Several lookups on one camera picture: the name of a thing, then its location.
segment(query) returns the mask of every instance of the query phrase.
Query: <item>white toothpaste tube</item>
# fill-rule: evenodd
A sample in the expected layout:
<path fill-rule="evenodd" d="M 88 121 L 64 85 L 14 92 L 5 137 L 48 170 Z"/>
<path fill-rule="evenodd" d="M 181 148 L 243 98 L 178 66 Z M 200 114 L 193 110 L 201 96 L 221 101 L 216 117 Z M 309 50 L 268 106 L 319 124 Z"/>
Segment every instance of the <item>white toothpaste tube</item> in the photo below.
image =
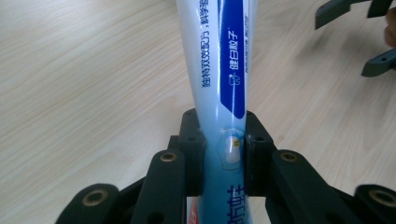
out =
<path fill-rule="evenodd" d="M 251 223 L 243 143 L 257 0 L 177 0 L 195 107 L 207 144 L 204 192 L 189 223 Z"/>

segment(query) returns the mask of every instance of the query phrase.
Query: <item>blue stripe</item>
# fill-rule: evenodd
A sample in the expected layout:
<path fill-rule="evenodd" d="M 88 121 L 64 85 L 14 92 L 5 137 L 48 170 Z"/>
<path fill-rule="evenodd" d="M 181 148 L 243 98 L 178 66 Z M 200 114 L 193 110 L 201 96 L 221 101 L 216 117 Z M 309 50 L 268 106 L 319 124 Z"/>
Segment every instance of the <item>blue stripe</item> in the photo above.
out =
<path fill-rule="evenodd" d="M 244 9 L 242 0 L 219 0 L 220 101 L 245 116 Z"/>

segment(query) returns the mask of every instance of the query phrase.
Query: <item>black plastic part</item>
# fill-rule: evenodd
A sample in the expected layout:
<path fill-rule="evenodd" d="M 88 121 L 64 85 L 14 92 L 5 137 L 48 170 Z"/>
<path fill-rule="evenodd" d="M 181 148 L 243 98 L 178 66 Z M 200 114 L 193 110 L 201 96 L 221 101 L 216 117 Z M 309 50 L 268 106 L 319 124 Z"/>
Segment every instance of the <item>black plastic part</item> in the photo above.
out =
<path fill-rule="evenodd" d="M 355 191 L 356 204 L 366 223 L 396 223 L 396 192 L 378 185 L 362 185 Z"/>
<path fill-rule="evenodd" d="M 352 210 L 356 215 L 358 215 L 358 217 L 360 217 L 361 211 L 356 205 L 356 200 L 354 197 L 336 188 L 332 188 L 332 190 L 334 190 L 334 192 L 344 202 L 344 204 L 349 207 L 350 210 Z"/>
<path fill-rule="evenodd" d="M 170 137 L 167 149 L 178 149 L 178 135 Z"/>
<path fill-rule="evenodd" d="M 122 218 L 119 190 L 108 184 L 91 185 L 80 191 L 62 211 L 57 224 L 111 224 Z"/>
<path fill-rule="evenodd" d="M 364 77 L 377 77 L 383 73 L 394 69 L 396 64 L 396 49 L 391 49 L 381 55 L 376 56 L 364 65 L 361 73 Z"/>
<path fill-rule="evenodd" d="M 248 196 L 265 197 L 268 193 L 274 140 L 255 114 L 247 112 L 245 132 L 245 186 Z"/>
<path fill-rule="evenodd" d="M 361 223 L 332 187 L 297 152 L 276 151 L 273 154 L 272 177 L 277 190 L 268 196 L 270 200 L 266 202 L 272 223 Z M 288 213 L 284 214 L 285 218 L 278 212 L 274 213 L 279 207 L 285 207 L 283 211 Z"/>
<path fill-rule="evenodd" d="M 370 0 L 331 0 L 318 8 L 315 19 L 315 29 L 318 29 L 327 23 L 350 11 L 350 5 L 366 2 Z"/>
<path fill-rule="evenodd" d="M 367 18 L 383 17 L 387 15 L 393 0 L 372 0 Z"/>
<path fill-rule="evenodd" d="M 153 157 L 140 190 L 131 224 L 177 224 L 186 221 L 185 159 L 178 150 Z"/>
<path fill-rule="evenodd" d="M 187 196 L 199 196 L 204 187 L 204 151 L 206 140 L 201 132 L 195 109 L 186 111 L 180 125 L 178 150 L 186 158 Z"/>
<path fill-rule="evenodd" d="M 120 191 L 120 209 L 123 213 L 120 224 L 126 224 L 131 221 L 131 218 L 134 215 L 134 206 L 136 205 L 137 198 L 139 197 L 144 181 L 145 178 L 141 178 Z"/>

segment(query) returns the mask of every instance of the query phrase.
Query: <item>wood grain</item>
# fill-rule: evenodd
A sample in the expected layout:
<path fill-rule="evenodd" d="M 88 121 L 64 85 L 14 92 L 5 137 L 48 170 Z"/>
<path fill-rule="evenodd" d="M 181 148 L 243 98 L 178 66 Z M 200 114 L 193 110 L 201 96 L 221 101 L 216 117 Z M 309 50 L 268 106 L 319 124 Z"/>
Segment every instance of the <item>wood grain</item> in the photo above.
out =
<path fill-rule="evenodd" d="M 396 189 L 396 76 L 360 76 L 386 22 L 360 3 L 315 31 L 325 2 L 260 1 L 248 109 L 330 185 Z M 132 184 L 194 107 L 175 1 L 0 0 L 0 29 L 0 223 L 53 223 L 91 184 Z"/>

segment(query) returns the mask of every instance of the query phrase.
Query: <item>screw hole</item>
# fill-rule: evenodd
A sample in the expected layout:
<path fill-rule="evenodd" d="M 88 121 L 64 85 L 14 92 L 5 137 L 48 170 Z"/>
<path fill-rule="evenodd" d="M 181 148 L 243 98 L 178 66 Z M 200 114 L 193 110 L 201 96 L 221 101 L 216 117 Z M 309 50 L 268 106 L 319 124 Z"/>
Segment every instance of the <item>screw hole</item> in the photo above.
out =
<path fill-rule="evenodd" d="M 369 191 L 370 197 L 387 207 L 396 207 L 396 196 L 381 189 L 372 189 Z"/>
<path fill-rule="evenodd" d="M 161 212 L 153 212 L 148 216 L 148 224 L 161 224 L 165 221 L 165 215 Z"/>
<path fill-rule="evenodd" d="M 96 206 L 107 198 L 107 191 L 104 189 L 95 189 L 84 196 L 82 204 L 88 207 Z"/>
<path fill-rule="evenodd" d="M 282 158 L 282 160 L 284 161 L 291 161 L 291 162 L 295 162 L 298 160 L 297 156 L 290 152 L 284 152 L 280 154 L 280 158 Z"/>
<path fill-rule="evenodd" d="M 175 153 L 167 152 L 161 155 L 161 161 L 174 161 L 177 158 Z"/>

